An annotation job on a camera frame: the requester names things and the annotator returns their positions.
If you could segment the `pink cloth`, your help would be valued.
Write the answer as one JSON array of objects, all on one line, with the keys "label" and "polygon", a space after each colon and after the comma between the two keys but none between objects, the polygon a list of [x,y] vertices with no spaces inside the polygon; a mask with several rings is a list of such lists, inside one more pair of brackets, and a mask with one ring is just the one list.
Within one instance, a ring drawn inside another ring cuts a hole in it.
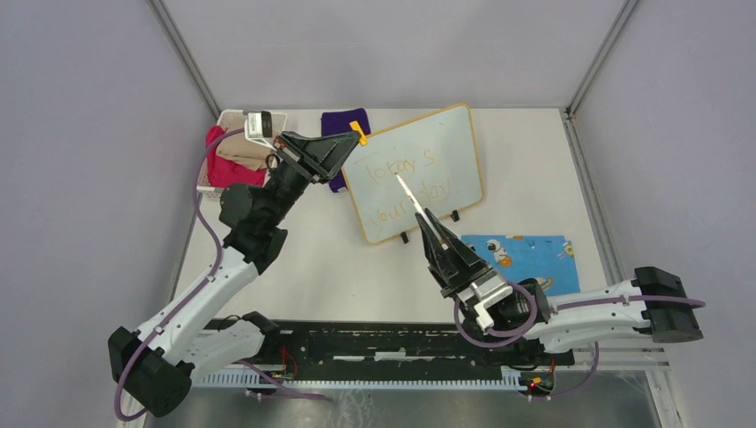
[{"label": "pink cloth", "polygon": [[[243,132],[234,136],[244,136]],[[267,169],[250,170],[217,156],[215,148],[208,152],[207,178],[212,186],[226,187],[235,183],[263,185]]]}]

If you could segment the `yellow marker cap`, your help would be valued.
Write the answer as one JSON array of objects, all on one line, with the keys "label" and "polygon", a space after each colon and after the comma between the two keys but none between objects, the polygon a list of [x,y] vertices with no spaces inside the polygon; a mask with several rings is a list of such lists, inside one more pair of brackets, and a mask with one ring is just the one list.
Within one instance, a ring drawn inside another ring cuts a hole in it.
[{"label": "yellow marker cap", "polygon": [[356,133],[359,134],[359,144],[361,146],[366,146],[367,145],[367,136],[366,136],[366,133],[364,132],[363,128],[361,127],[360,123],[357,120],[352,120],[349,123],[349,126],[350,126],[350,128],[351,128],[352,131],[354,131],[354,132],[356,132]]}]

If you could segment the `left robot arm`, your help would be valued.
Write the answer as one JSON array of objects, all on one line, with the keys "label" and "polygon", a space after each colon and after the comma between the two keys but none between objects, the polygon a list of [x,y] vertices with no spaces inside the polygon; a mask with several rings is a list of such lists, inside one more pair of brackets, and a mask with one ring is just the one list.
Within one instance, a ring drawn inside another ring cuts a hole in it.
[{"label": "left robot arm", "polygon": [[288,235],[280,227],[285,216],[309,185],[335,178],[361,138],[357,131],[321,137],[284,131],[272,143],[280,160],[264,185],[236,183],[223,189],[219,219],[229,228],[224,239],[195,212],[215,244],[215,260],[157,314],[133,331],[119,327],[107,341],[117,384],[113,407],[121,422],[146,413],[165,416],[194,381],[246,358],[265,364],[278,356],[279,338],[249,319],[206,337],[200,332],[273,264]]}]

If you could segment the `purple folded cloth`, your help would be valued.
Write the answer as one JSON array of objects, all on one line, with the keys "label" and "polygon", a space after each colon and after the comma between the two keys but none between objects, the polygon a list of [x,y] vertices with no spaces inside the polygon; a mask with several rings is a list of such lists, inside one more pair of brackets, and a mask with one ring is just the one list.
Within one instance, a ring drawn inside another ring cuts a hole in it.
[{"label": "purple folded cloth", "polygon": [[[350,123],[353,121],[358,123],[366,135],[371,133],[367,111],[364,108],[357,108],[348,111],[324,112],[320,119],[321,136],[333,136],[351,131]],[[328,183],[328,186],[333,193],[341,193],[348,190],[346,180],[341,172]]]}]

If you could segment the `yellow framed whiteboard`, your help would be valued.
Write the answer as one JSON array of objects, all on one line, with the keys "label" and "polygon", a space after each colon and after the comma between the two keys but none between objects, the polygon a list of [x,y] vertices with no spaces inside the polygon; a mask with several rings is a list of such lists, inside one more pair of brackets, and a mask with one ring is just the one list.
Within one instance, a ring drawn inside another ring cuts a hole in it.
[{"label": "yellow framed whiteboard", "polygon": [[367,137],[342,167],[363,236],[379,244],[417,227],[399,174],[438,218],[484,196],[470,107],[458,103]]}]

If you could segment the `blue patterned cloth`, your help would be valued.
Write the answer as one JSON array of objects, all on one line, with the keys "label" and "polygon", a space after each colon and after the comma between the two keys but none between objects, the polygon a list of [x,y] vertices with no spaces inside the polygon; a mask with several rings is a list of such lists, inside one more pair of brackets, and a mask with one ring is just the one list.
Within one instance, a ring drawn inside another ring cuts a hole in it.
[{"label": "blue patterned cloth", "polygon": [[562,235],[464,235],[463,243],[505,279],[534,279],[545,295],[580,291],[572,242]]}]

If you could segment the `aluminium rail frame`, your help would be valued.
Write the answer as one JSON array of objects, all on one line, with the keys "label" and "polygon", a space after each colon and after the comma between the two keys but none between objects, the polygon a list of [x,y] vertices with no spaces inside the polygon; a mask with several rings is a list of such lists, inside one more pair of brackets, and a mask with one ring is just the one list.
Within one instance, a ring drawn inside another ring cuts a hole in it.
[{"label": "aluminium rail frame", "polygon": [[[588,212],[588,220],[605,282],[609,285],[618,284],[628,275],[625,272],[625,265],[619,254],[596,181],[592,177],[588,157],[579,140],[577,120],[566,107],[560,110],[560,116]],[[602,364],[607,370],[667,370],[669,368],[663,346],[652,342],[648,336],[609,339],[600,342],[600,348]]]}]

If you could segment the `beige cloth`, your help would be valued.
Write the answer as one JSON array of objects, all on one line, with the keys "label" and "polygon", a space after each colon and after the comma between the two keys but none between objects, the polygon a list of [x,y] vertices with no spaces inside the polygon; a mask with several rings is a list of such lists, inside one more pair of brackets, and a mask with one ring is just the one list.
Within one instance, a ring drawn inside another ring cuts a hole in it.
[{"label": "beige cloth", "polygon": [[216,149],[217,156],[250,170],[266,169],[266,159],[273,153],[270,147],[244,136],[229,136]]}]

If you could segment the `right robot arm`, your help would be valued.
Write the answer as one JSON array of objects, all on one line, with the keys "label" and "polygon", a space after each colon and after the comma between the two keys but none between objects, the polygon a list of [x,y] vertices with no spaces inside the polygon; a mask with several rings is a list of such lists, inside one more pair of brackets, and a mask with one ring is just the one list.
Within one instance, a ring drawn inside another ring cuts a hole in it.
[{"label": "right robot arm", "polygon": [[506,279],[430,210],[417,210],[415,219],[431,276],[453,301],[456,330],[473,346],[514,347],[521,361],[537,364],[548,354],[602,340],[703,338],[695,311],[704,302],[688,297],[681,279],[663,269],[639,267],[633,278],[596,292],[550,299],[534,278]]}]

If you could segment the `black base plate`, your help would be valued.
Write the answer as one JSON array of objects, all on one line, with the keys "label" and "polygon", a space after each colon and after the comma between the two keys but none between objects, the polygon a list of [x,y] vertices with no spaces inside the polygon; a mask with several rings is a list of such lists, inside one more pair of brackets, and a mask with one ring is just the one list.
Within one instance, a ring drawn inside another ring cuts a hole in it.
[{"label": "black base plate", "polygon": [[483,349],[452,324],[276,321],[250,361],[293,381],[495,381],[513,368],[571,366],[535,341]]}]

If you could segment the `white orange marker pen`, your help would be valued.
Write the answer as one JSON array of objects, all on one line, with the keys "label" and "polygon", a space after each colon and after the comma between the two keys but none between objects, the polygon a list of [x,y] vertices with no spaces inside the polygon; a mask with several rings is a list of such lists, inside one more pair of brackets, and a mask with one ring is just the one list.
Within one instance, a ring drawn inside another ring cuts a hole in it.
[{"label": "white orange marker pen", "polygon": [[427,225],[431,229],[431,234],[434,238],[436,238],[441,245],[441,248],[446,250],[448,248],[448,245],[446,241],[441,237],[440,232],[438,231],[437,227],[433,225],[433,223],[430,221],[427,213],[425,212],[423,206],[420,204],[420,202],[416,199],[413,192],[410,190],[407,183],[404,181],[404,179],[399,175],[395,174],[394,177],[399,181],[399,184],[401,185],[404,193],[406,194],[408,200],[411,202],[412,206],[414,207],[417,214],[421,216],[423,219],[423,222],[425,225]]}]

